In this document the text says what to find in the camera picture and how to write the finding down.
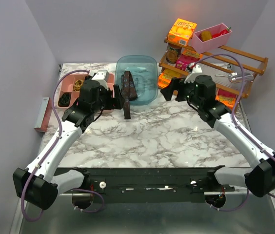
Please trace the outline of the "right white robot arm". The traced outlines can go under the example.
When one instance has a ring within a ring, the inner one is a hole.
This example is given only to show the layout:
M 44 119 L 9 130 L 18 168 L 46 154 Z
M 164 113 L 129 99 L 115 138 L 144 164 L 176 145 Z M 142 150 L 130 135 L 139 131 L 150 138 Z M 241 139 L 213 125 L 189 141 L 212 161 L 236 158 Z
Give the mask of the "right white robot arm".
M 249 170 L 220 167 L 206 178 L 209 190 L 217 191 L 223 185 L 233 185 L 245 187 L 253 195 L 263 197 L 275 189 L 275 151 L 233 119 L 231 110 L 216 100 L 216 84 L 210 76 L 199 75 L 193 82 L 173 78 L 160 92 L 167 101 L 177 92 L 176 101 L 187 102 L 204 122 L 224 135 L 250 165 Z

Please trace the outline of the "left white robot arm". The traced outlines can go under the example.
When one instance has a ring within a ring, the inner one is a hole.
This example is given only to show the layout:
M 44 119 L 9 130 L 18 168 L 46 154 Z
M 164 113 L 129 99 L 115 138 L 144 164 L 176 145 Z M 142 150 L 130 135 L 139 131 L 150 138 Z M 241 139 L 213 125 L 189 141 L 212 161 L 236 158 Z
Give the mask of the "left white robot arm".
M 25 169 L 17 168 L 13 173 L 17 196 L 44 211 L 64 192 L 72 189 L 80 193 L 87 191 L 90 173 L 86 169 L 73 168 L 60 175 L 55 175 L 55 172 L 73 143 L 97 120 L 96 113 L 120 110 L 124 103 L 117 84 L 110 89 L 100 81 L 86 80 L 79 97 L 64 112 L 49 143 Z

